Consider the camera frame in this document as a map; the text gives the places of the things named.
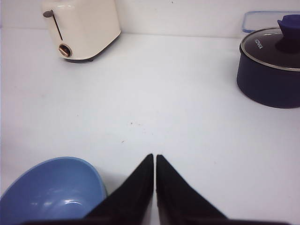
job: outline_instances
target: white countertop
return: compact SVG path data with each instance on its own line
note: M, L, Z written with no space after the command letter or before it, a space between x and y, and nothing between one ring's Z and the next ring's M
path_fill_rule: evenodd
M154 153L230 218L300 224L300 109L241 93L239 39L121 34L74 64L46 30L1 32L1 193L59 156L93 164L111 193Z

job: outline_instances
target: lid rim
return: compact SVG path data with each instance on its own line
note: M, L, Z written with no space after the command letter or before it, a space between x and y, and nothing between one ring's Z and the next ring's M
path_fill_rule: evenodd
M258 33L258 32L261 32L261 31L264 31L264 30L271 30L271 29L280 29L279 27L270 27L270 28L264 28L264 29L260 29L260 30L256 30L250 34L248 34L247 36L245 36L243 39L242 39L242 42L240 43L240 49L242 50L242 52L250 59L252 59L253 61L255 62L258 62L264 66L267 66L267 67L270 67L270 68L275 68L275 69L280 69L280 70L283 70L283 71L293 71L293 72L300 72L300 68L289 68L289 67L283 67L283 66L278 66L278 65L274 65L274 64L270 64L270 63L267 63L265 61L262 61L262 60L259 60L258 58L250 55L246 49L245 49L245 42L246 42L246 39L255 34L255 33Z

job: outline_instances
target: pot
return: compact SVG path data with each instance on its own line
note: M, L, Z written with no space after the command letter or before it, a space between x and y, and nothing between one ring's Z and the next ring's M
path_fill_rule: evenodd
M300 15L286 15L278 24L242 40L237 84L258 103L300 107Z

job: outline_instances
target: white surface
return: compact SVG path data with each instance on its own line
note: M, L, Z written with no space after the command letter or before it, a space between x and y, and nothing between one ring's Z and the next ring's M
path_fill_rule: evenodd
M92 163L111 193L152 152L230 218L300 224L300 109L239 91L239 39L122 34L86 64L50 42L2 30L1 193L59 156Z
M116 4L124 33L206 37L239 36L248 11L300 10L299 0L116 0ZM2 0L2 25L44 29L40 8L41 0Z
M112 0L44 0L41 13L54 11L44 18L57 54L71 60L86 60L107 47L120 33L116 5ZM60 45L67 45L72 54L64 57Z

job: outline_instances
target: bowl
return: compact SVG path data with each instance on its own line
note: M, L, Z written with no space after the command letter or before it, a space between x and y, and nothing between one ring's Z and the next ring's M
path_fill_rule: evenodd
M82 218L106 198L96 169L75 157L47 160L18 178L0 200L2 225Z

